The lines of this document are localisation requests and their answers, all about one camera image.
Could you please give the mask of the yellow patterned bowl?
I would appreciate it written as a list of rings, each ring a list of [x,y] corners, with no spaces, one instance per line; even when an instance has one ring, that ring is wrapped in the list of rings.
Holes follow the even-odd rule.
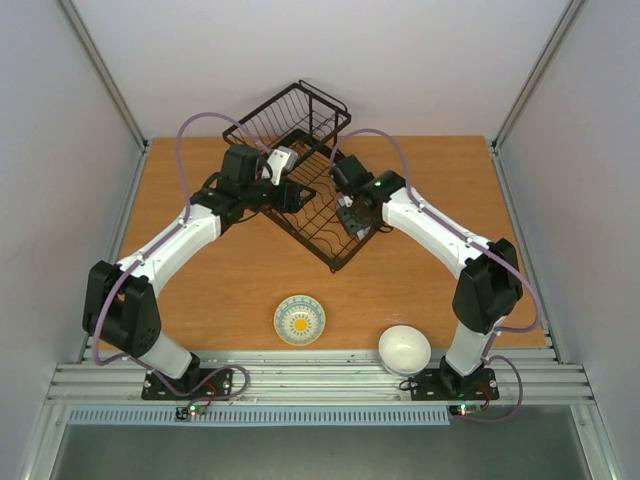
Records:
[[[293,295],[284,299],[273,317],[276,335],[286,344],[296,347],[314,343],[326,326],[326,314],[321,304],[308,295]]]

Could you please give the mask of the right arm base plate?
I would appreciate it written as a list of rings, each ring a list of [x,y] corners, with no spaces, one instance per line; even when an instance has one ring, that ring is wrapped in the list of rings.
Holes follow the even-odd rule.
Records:
[[[480,366],[466,377],[439,368],[426,368],[409,377],[406,386],[414,401],[498,400],[500,392],[492,369]]]

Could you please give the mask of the plain white bowl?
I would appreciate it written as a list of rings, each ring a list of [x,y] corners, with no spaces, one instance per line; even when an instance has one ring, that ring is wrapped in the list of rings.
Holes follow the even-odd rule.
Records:
[[[431,359],[431,344],[418,329],[395,325],[386,329],[378,342],[381,364],[389,373],[411,377],[424,370]]]

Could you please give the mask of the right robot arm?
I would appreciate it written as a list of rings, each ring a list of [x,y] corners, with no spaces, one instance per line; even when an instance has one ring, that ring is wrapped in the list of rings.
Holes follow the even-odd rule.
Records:
[[[351,199],[352,216],[368,226],[401,231],[438,259],[457,280],[454,340],[440,361],[439,381],[451,396],[473,389],[496,328],[523,296],[515,247],[491,242],[431,208],[398,173],[379,176],[350,155],[330,168],[337,191]]]

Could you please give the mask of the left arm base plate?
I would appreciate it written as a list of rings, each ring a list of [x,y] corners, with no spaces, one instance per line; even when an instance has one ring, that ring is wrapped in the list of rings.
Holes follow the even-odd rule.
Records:
[[[160,373],[148,373],[143,381],[141,398],[147,401],[192,400],[208,397],[225,397],[233,386],[231,368],[196,368],[180,379],[171,379]]]

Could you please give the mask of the black wire dish rack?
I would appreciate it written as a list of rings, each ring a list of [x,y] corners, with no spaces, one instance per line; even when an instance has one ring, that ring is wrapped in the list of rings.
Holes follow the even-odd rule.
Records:
[[[231,126],[223,132],[229,144],[251,145],[255,138],[271,149],[287,147],[298,153],[287,177],[317,191],[313,200],[295,214],[266,209],[263,214],[327,265],[331,272],[342,269],[378,233],[392,228],[382,224],[380,232],[364,239],[349,236],[336,214],[336,199],[342,196],[330,177],[334,156],[344,154],[333,147],[338,134],[351,122],[344,102],[298,80],[254,108],[239,122],[243,130]]]

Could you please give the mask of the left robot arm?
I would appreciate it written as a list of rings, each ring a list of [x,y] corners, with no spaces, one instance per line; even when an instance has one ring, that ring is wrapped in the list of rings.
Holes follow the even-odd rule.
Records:
[[[161,233],[120,261],[100,261],[91,268],[83,329],[162,374],[177,397],[195,395],[202,375],[195,368],[195,356],[163,332],[159,294],[196,253],[239,223],[246,211],[300,211],[315,192],[288,178],[297,160],[297,153],[286,147],[265,154],[247,145],[230,146],[220,171],[188,196],[186,207]]]

